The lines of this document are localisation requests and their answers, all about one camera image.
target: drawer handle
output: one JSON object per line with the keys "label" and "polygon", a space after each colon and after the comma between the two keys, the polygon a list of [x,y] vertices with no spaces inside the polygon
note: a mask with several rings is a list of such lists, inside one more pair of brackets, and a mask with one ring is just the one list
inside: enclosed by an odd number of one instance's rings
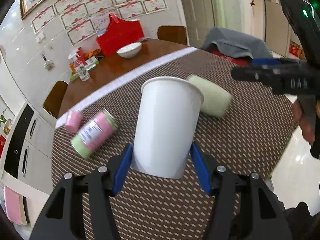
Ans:
{"label": "drawer handle", "polygon": [[24,157],[23,157],[22,173],[23,173],[24,178],[25,178],[26,172],[27,172],[28,155],[29,155],[29,146],[27,146],[26,150],[24,151]]}
{"label": "drawer handle", "polygon": [[33,124],[32,124],[32,127],[31,127],[31,130],[30,130],[30,133],[29,133],[29,135],[30,135],[30,139],[32,138],[32,136],[33,136],[33,132],[35,131],[37,121],[38,121],[38,118],[36,118],[36,119],[33,121]]}

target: brown patterned tablecloth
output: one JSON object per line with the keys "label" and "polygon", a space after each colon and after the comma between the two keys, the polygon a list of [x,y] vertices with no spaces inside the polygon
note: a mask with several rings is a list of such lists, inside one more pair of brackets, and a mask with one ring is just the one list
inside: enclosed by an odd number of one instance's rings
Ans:
{"label": "brown patterned tablecloth", "polygon": [[[83,124],[103,108],[121,124],[118,132],[89,160],[73,150],[72,135],[63,127],[54,134],[52,180],[57,185],[71,171],[76,175],[91,172],[121,154],[133,143],[139,112],[141,85],[156,76],[187,78],[196,74],[227,90],[234,98],[224,118],[200,114],[195,141],[201,149],[239,174],[253,171],[265,178],[279,161],[295,128],[291,102],[274,96],[259,83],[236,82],[231,78],[233,63],[197,50],[164,64],[125,84],[82,112]],[[84,224],[87,239],[92,233],[89,199],[84,195]],[[124,187],[111,199],[113,214],[123,239],[185,240],[200,239],[204,233],[214,198],[201,189],[191,160],[183,178],[163,179],[129,170]],[[239,208],[236,197],[235,213]]]}

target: gray cloth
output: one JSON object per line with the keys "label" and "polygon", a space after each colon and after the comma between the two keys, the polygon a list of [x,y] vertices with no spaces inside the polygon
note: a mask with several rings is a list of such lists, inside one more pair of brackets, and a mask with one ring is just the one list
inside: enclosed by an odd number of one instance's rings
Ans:
{"label": "gray cloth", "polygon": [[262,40],[225,28],[213,27],[201,49],[207,50],[211,44],[216,44],[222,54],[233,58],[273,58],[271,50]]}

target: human hand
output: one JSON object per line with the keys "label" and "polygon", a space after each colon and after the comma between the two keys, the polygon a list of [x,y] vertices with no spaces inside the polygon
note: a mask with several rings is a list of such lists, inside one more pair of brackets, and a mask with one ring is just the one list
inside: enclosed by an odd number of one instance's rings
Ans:
{"label": "human hand", "polygon": [[[293,119],[296,122],[299,122],[303,138],[311,144],[314,143],[314,141],[316,140],[315,133],[311,130],[310,123],[305,117],[305,114],[303,113],[302,107],[298,100],[293,103],[292,113]],[[320,118],[320,101],[318,101],[316,104],[316,114]]]}

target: black cabinet panel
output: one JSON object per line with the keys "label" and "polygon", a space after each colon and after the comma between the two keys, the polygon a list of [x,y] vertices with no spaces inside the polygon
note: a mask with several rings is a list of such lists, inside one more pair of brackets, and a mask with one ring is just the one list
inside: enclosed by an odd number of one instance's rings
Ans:
{"label": "black cabinet panel", "polygon": [[22,151],[22,145],[33,114],[34,111],[29,105],[27,105],[20,119],[18,120],[16,128],[14,129],[8,147],[7,156],[5,158],[4,170],[14,176],[16,179],[18,178],[19,160]]}

